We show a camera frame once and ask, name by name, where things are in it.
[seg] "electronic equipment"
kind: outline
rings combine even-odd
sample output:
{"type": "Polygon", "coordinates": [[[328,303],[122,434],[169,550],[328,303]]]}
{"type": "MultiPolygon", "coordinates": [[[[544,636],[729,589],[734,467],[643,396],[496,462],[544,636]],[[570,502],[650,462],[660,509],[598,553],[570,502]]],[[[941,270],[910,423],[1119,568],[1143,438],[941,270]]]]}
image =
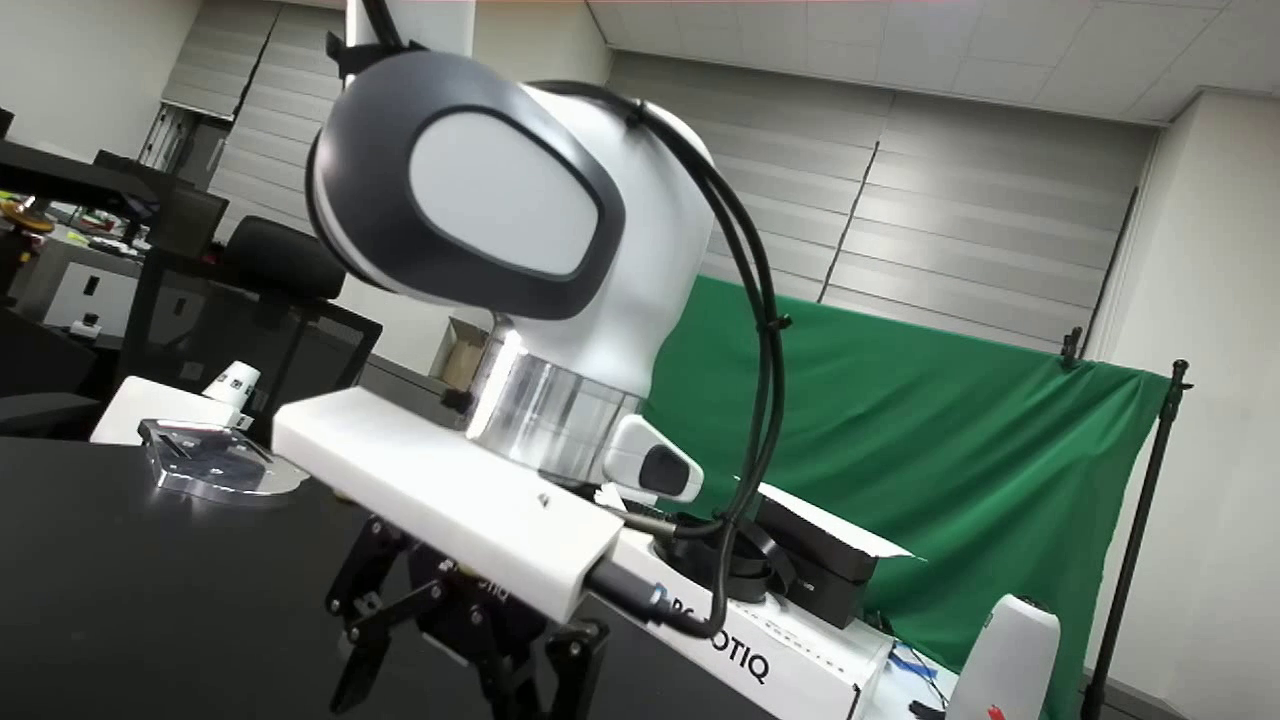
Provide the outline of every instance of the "electronic equipment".
{"type": "Polygon", "coordinates": [[[787,553],[792,584],[782,597],[797,602],[833,629],[863,616],[863,593],[879,560],[910,556],[826,509],[803,506],[782,490],[760,492],[755,526],[787,553]]]}
{"type": "Polygon", "coordinates": [[[64,277],[46,309],[47,330],[77,330],[88,322],[106,342],[122,342],[128,331],[138,277],[88,270],[88,265],[64,265],[64,277]]]}
{"type": "Polygon", "coordinates": [[[128,157],[97,152],[91,164],[122,174],[122,175],[132,175],[157,198],[157,217],[150,219],[151,249],[199,258],[213,245],[213,234],[224,219],[227,200],[219,200],[180,175],[138,164],[128,157]]]}

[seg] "green screen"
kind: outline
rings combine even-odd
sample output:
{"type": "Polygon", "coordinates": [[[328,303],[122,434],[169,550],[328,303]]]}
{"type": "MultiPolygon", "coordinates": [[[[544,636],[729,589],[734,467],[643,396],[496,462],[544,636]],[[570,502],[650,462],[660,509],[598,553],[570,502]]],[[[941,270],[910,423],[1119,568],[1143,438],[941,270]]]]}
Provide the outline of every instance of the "green screen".
{"type": "MultiPolygon", "coordinates": [[[[1126,479],[1170,381],[783,299],[787,423],[769,485],[917,560],[879,563],[870,607],[959,667],[1005,593],[1062,616],[1046,713],[1080,718],[1086,649],[1126,479]]],[[[702,281],[663,343],[650,422],[708,467],[726,509],[755,387],[745,294],[702,281]]]]}

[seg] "backdrop stand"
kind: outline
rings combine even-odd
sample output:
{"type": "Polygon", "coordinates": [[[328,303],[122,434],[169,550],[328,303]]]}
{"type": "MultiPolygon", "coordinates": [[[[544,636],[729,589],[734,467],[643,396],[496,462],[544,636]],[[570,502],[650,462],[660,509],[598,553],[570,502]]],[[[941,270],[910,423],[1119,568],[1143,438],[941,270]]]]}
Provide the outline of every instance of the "backdrop stand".
{"type": "Polygon", "coordinates": [[[1106,710],[1106,696],[1110,696],[1119,621],[1126,621],[1138,556],[1143,550],[1143,534],[1149,534],[1149,518],[1152,518],[1152,502],[1158,502],[1170,438],[1172,438],[1172,423],[1176,423],[1176,407],[1182,407],[1186,393],[1193,387],[1186,381],[1188,381],[1188,360],[1176,360],[1172,378],[1170,378],[1170,396],[1166,396],[1166,407],[1160,407],[1160,423],[1158,423],[1158,445],[1152,445],[1152,455],[1149,455],[1143,490],[1141,490],[1141,502],[1138,502],[1138,514],[1133,514],[1133,527],[1130,527],[1126,563],[1119,563],[1119,575],[1118,575],[1118,597],[1111,597],[1106,646],[1096,653],[1093,681],[1086,688],[1080,720],[1102,720],[1102,710],[1106,710]]]}

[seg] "metal stand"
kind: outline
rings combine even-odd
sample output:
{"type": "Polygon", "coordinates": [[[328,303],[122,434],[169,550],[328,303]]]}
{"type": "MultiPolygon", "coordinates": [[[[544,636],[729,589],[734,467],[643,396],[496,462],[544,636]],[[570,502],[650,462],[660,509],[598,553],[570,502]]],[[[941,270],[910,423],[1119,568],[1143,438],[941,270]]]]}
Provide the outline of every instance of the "metal stand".
{"type": "Polygon", "coordinates": [[[1170,378],[1170,396],[1166,396],[1166,407],[1160,407],[1160,423],[1158,423],[1158,445],[1152,445],[1152,455],[1149,455],[1143,490],[1141,490],[1141,502],[1138,502],[1138,514],[1133,514],[1133,527],[1130,527],[1130,543],[1126,543],[1126,563],[1119,563],[1119,580],[1118,580],[1106,646],[1096,653],[1096,667],[1093,667],[1093,681],[1086,688],[1080,720],[1102,720],[1102,710],[1106,710],[1106,696],[1110,696],[1119,621],[1126,621],[1138,556],[1143,550],[1143,534],[1149,534],[1149,518],[1152,518],[1166,453],[1170,453],[1170,434],[1176,423],[1176,407],[1182,407],[1186,393],[1193,387],[1186,381],[1188,381],[1188,360],[1176,360],[1172,378],[1170,378]]]}
{"type": "Polygon", "coordinates": [[[394,649],[394,629],[415,621],[423,636],[479,673],[496,720],[584,720],[598,693],[606,629],[553,629],[503,589],[468,575],[447,556],[412,543],[406,534],[374,522],[358,536],[328,593],[328,612],[343,621],[350,667],[336,683],[331,713],[358,710],[394,649]],[[412,593],[385,605],[380,584],[409,556],[412,593]],[[537,688],[537,646],[556,673],[553,710],[537,688]]]}

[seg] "table surface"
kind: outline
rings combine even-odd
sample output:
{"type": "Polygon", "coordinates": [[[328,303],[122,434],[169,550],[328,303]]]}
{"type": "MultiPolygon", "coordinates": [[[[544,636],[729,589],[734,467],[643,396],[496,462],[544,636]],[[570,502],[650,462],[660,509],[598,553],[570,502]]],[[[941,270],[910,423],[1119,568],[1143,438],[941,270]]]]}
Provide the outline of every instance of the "table surface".
{"type": "MultiPolygon", "coordinates": [[[[323,720],[342,678],[322,602],[361,514],[316,485],[271,509],[157,506],[132,449],[0,440],[0,718],[323,720]]],[[[592,718],[764,718],[607,621],[592,718]]],[[[931,699],[888,673],[870,718],[931,699]]],[[[399,634],[358,720],[479,720],[476,678],[399,634]]]]}
{"type": "Polygon", "coordinates": [[[138,175],[80,164],[57,152],[10,144],[10,142],[0,142],[0,179],[10,192],[47,198],[47,200],[88,206],[88,209],[157,206],[157,192],[145,188],[138,175]]]}

